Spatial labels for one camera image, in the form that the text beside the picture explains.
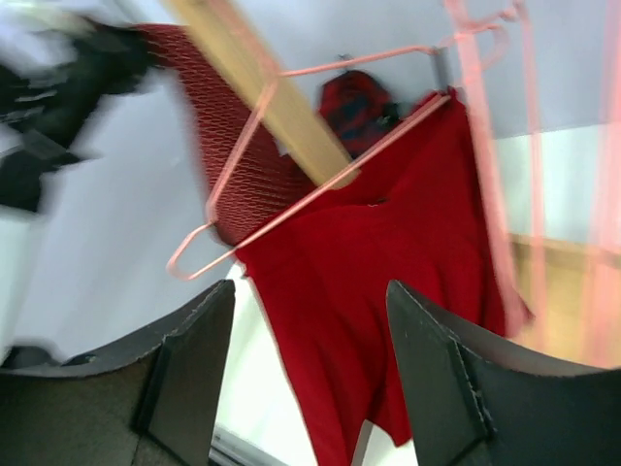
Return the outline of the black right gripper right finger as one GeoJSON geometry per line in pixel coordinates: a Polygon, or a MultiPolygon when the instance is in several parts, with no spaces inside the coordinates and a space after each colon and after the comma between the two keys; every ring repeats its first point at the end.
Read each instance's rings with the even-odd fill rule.
{"type": "Polygon", "coordinates": [[[619,370],[516,345],[398,281],[386,306],[419,464],[619,464],[619,370]]]}

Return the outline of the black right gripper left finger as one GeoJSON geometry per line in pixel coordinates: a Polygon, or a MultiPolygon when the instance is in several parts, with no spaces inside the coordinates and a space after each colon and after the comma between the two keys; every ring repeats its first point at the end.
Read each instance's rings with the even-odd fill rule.
{"type": "Polygon", "coordinates": [[[37,345],[1,367],[5,465],[204,465],[229,348],[235,287],[60,361],[37,345]]]}

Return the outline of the pink hanger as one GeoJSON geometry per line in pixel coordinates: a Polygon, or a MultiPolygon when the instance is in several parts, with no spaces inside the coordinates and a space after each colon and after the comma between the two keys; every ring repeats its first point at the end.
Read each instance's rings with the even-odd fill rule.
{"type": "Polygon", "coordinates": [[[491,29],[496,19],[470,18],[466,3],[463,1],[446,1],[444,5],[455,27],[491,255],[505,307],[506,334],[512,338],[519,333],[526,322],[527,310],[521,300],[515,279],[496,145],[483,81],[484,62],[480,58],[475,39],[477,32],[491,29]]]}
{"type": "Polygon", "coordinates": [[[606,15],[606,66],[602,140],[596,185],[592,243],[584,288],[584,353],[588,362],[608,367],[611,339],[620,309],[620,3],[606,15]]]}
{"type": "Polygon", "coordinates": [[[545,205],[543,186],[542,140],[539,118],[539,93],[535,36],[533,24],[524,1],[512,1],[514,21],[522,28],[523,72],[525,84],[526,115],[530,151],[531,235],[528,237],[528,277],[531,310],[534,320],[530,324],[531,348],[547,352],[547,282],[545,263],[545,205]]]}
{"type": "Polygon", "coordinates": [[[190,274],[181,271],[177,265],[179,258],[195,237],[216,223],[219,197],[231,178],[235,167],[244,155],[260,122],[266,122],[277,139],[285,143],[291,158],[306,173],[309,179],[318,186],[318,190],[310,195],[307,200],[296,204],[296,206],[282,214],[282,216],[276,218],[241,242],[240,245],[242,247],[297,213],[324,191],[347,183],[359,166],[370,160],[376,151],[388,145],[391,139],[396,138],[392,136],[391,139],[386,139],[376,144],[368,153],[353,162],[345,153],[343,145],[328,131],[327,126],[312,112],[304,99],[297,96],[295,86],[289,82],[291,78],[351,68],[358,64],[370,63],[412,52],[422,52],[434,59],[438,82],[447,85],[447,65],[445,64],[444,51],[453,43],[453,40],[446,39],[437,47],[414,45],[363,55],[357,58],[341,55],[339,60],[333,63],[289,71],[280,70],[271,57],[266,52],[263,53],[259,63],[266,66],[267,77],[264,79],[262,90],[255,99],[254,108],[210,191],[205,205],[207,221],[191,231],[183,239],[167,262],[166,270],[168,273],[180,280],[191,281],[234,254],[232,251],[226,252],[208,265],[190,274]]]}

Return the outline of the plain red skirt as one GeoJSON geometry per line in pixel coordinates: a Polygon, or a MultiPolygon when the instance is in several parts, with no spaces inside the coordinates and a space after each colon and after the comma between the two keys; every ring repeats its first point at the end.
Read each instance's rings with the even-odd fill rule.
{"type": "Polygon", "coordinates": [[[470,126],[450,101],[348,186],[323,193],[241,248],[321,465],[346,465],[369,420],[410,438],[386,288],[402,281],[494,333],[507,332],[470,126]]]}

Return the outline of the red polka dot skirt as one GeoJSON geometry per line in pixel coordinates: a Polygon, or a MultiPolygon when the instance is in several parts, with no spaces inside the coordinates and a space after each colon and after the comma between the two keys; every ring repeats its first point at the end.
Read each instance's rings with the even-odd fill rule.
{"type": "MultiPolygon", "coordinates": [[[[213,188],[250,109],[194,46],[182,26],[141,24],[138,29],[159,64],[177,73],[195,119],[200,161],[213,188]]],[[[217,235],[234,246],[311,190],[294,161],[279,153],[260,125],[216,203],[217,235]]]]}

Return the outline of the red black plaid skirt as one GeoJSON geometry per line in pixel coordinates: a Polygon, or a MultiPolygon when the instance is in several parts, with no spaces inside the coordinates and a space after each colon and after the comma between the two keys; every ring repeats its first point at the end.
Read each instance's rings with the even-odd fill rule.
{"type": "Polygon", "coordinates": [[[360,70],[346,70],[327,81],[321,87],[318,111],[352,159],[401,123],[392,95],[360,70]]]}

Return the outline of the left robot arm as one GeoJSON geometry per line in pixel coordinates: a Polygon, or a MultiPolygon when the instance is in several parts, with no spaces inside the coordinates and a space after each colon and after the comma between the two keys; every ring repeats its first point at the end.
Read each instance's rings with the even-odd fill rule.
{"type": "Polygon", "coordinates": [[[63,34],[75,52],[65,64],[26,76],[1,64],[1,123],[20,134],[1,155],[3,207],[37,213],[43,176],[84,161],[71,147],[100,100],[136,92],[155,66],[137,28],[85,23],[63,34]]]}

